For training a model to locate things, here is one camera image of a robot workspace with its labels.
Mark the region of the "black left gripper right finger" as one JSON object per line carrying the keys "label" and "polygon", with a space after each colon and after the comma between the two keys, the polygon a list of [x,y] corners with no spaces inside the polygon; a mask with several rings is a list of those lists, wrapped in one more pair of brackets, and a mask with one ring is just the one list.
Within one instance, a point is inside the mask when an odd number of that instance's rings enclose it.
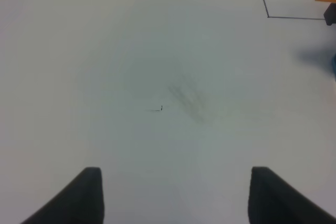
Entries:
{"label": "black left gripper right finger", "polygon": [[268,167],[253,167],[248,198],[250,223],[335,223]]}

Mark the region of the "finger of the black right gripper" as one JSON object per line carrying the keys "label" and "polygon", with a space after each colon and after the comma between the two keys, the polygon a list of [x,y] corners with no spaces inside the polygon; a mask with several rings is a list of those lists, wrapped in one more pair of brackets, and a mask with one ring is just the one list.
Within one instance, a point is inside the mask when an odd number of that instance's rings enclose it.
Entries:
{"label": "finger of the black right gripper", "polygon": [[328,26],[336,24],[336,3],[331,3],[323,15]]}

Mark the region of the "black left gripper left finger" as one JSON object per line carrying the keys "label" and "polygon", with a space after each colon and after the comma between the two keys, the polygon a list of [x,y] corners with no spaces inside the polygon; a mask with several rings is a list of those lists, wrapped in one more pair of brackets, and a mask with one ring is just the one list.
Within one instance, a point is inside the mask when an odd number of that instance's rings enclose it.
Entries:
{"label": "black left gripper left finger", "polygon": [[23,223],[103,223],[102,171],[87,167]]}

